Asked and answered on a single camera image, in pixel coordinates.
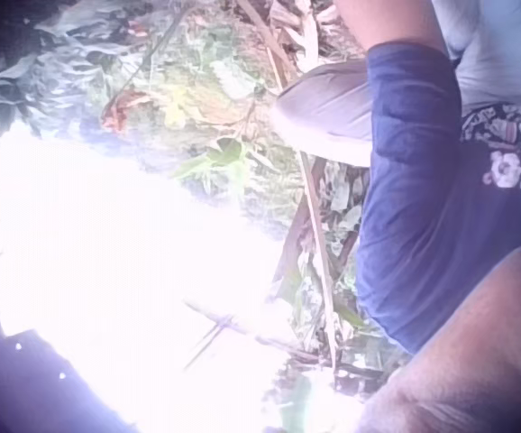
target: dead leaves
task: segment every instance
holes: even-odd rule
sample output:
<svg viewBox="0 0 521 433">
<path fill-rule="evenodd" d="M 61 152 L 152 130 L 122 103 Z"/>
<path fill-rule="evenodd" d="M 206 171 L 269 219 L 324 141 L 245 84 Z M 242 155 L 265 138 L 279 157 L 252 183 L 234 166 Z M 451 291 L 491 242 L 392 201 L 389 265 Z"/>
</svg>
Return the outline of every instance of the dead leaves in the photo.
<svg viewBox="0 0 521 433">
<path fill-rule="evenodd" d="M 144 92 L 125 90 L 106 110 L 102 126 L 108 131 L 121 134 L 126 123 L 126 112 L 133 106 L 150 103 L 151 98 Z"/>
</svg>

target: white flower print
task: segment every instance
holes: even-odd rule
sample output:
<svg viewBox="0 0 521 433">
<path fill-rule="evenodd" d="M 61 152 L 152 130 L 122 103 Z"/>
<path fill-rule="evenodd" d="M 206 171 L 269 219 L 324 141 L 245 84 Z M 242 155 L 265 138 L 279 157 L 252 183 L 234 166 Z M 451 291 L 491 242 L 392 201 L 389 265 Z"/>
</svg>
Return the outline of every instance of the white flower print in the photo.
<svg viewBox="0 0 521 433">
<path fill-rule="evenodd" d="M 499 188 L 513 188 L 521 178 L 521 161 L 516 153 L 501 153 L 499 151 L 491 154 L 491 180 Z"/>
</svg>

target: sleeve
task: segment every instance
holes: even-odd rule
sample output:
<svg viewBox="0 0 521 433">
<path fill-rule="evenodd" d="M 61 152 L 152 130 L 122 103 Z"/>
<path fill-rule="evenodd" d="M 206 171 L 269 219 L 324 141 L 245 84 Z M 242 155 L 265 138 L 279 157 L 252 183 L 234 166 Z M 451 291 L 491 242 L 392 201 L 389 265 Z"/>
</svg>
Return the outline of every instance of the sleeve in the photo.
<svg viewBox="0 0 521 433">
<path fill-rule="evenodd" d="M 439 216 L 459 166 L 461 93 L 451 62 L 413 43 L 373 47 L 371 189 L 361 239 L 414 242 Z"/>
<path fill-rule="evenodd" d="M 462 161 L 461 95 L 452 64 L 439 51 L 392 42 L 372 48 L 368 62 L 373 152 L 357 294 L 388 336 L 414 351 L 425 336 L 407 322 L 425 308 L 426 288 L 434 288 L 447 266 L 441 250 L 450 245 L 434 237 L 442 233 Z"/>
</svg>

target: vegetation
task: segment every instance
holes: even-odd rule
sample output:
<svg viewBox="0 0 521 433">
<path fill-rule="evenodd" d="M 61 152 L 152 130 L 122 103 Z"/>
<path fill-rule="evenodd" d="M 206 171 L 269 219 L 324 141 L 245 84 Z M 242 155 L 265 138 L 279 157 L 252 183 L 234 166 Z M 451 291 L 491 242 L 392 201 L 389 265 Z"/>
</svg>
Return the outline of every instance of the vegetation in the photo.
<svg viewBox="0 0 521 433">
<path fill-rule="evenodd" d="M 360 55 L 328 0 L 308 9 L 302 1 L 253 6 L 281 32 L 301 70 L 310 56 L 325 63 Z M 314 35 L 304 27 L 309 18 Z M 100 152 L 130 155 L 213 206 L 238 205 L 252 224 L 285 238 L 303 196 L 302 178 L 294 152 L 271 131 L 278 85 L 258 29 L 237 4 L 188 10 L 166 2 L 80 0 L 35 29 L 39 47 L 12 64 L 0 60 L 1 130 L 20 117 L 41 137 L 77 138 Z M 316 177 L 335 287 L 343 372 L 336 386 L 362 398 L 406 359 L 356 309 L 351 257 L 368 176 L 329 161 Z M 291 426 L 310 391 L 305 372 L 327 359 L 330 365 L 312 230 L 306 218 L 295 224 L 297 260 L 281 270 L 268 298 L 292 307 L 297 344 L 280 347 L 291 358 L 266 399 L 287 408 Z"/>
</svg>

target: skin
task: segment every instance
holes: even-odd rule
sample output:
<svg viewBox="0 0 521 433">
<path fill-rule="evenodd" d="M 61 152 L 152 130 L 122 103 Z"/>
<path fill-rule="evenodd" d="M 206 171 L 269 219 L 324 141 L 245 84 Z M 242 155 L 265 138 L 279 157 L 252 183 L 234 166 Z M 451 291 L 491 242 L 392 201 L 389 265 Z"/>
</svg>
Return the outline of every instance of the skin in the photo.
<svg viewBox="0 0 521 433">
<path fill-rule="evenodd" d="M 495 408 L 504 431 L 521 431 L 521 248 L 369 401 L 357 431 L 498 431 Z"/>
</svg>

